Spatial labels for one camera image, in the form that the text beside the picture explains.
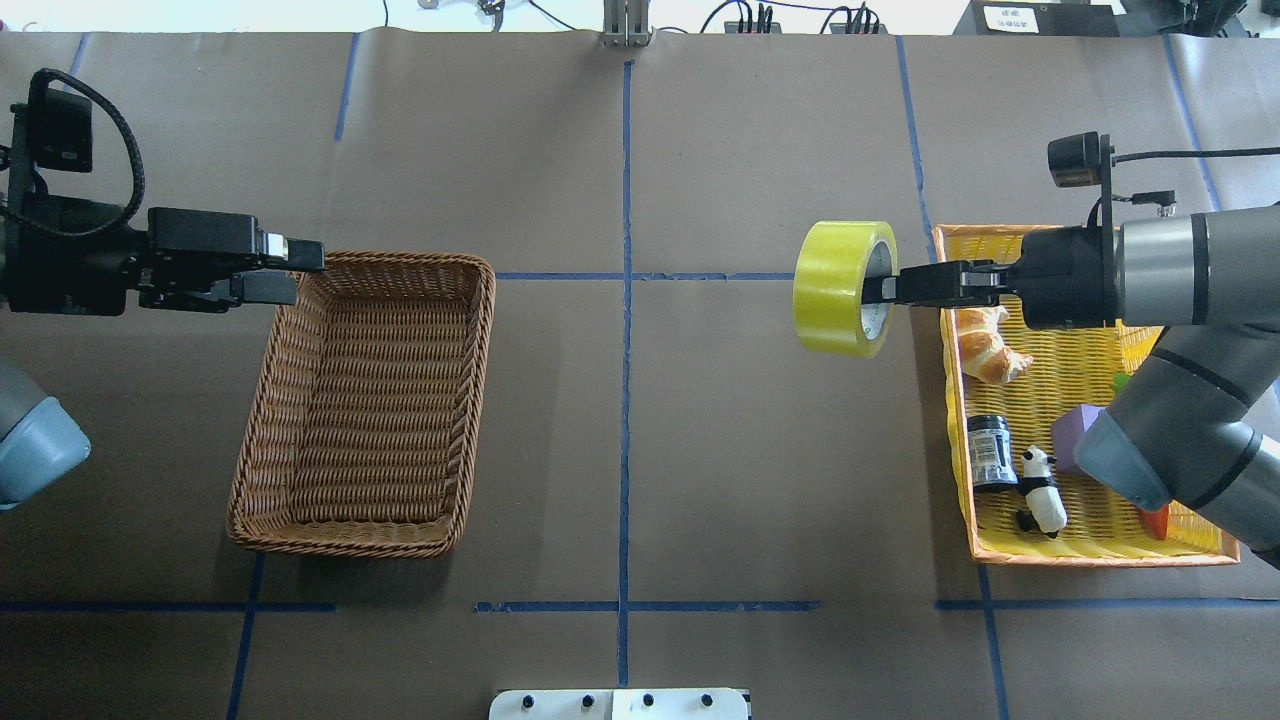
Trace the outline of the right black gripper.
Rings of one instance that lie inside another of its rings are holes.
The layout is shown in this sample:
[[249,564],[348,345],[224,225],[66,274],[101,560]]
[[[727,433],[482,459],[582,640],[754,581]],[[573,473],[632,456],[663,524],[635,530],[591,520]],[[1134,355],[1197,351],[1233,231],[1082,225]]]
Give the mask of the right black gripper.
[[897,275],[864,279],[864,305],[992,307],[1000,297],[1021,302],[1033,331],[1111,327],[1120,319],[1115,229],[1060,227],[1027,233],[1021,254],[1006,266],[991,260],[954,260],[906,266]]

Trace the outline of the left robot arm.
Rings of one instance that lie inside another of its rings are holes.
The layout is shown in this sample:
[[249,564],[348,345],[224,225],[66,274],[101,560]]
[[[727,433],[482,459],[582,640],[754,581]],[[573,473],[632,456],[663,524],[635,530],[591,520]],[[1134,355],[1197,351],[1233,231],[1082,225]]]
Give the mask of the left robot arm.
[[[13,313],[119,316],[141,307],[223,314],[246,304],[292,305],[301,273],[325,268],[325,249],[265,231],[256,217],[152,208],[146,227],[106,228],[111,206],[27,193],[36,227],[4,236],[3,304]],[[81,465],[92,445],[60,401],[3,366],[3,510]]]

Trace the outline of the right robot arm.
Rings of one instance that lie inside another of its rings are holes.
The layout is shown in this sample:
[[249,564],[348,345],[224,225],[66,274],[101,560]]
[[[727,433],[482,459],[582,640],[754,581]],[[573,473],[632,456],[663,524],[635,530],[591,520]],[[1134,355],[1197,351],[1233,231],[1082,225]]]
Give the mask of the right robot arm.
[[1277,565],[1277,437],[1245,415],[1279,372],[1277,208],[1027,233],[1018,259],[882,266],[873,234],[850,279],[861,306],[1021,300],[1036,331],[1160,328],[1078,446],[1084,473],[1146,511],[1176,502]]

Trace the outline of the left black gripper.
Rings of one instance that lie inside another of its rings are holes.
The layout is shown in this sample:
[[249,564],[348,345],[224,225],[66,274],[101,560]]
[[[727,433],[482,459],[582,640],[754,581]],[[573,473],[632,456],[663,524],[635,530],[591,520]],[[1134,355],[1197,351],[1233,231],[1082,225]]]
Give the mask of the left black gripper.
[[105,202],[24,200],[27,223],[3,213],[3,301],[14,313],[119,316],[129,293],[182,313],[291,306],[298,286],[287,272],[325,270],[321,242],[262,232],[251,215],[154,208],[140,231],[108,227],[120,210]]

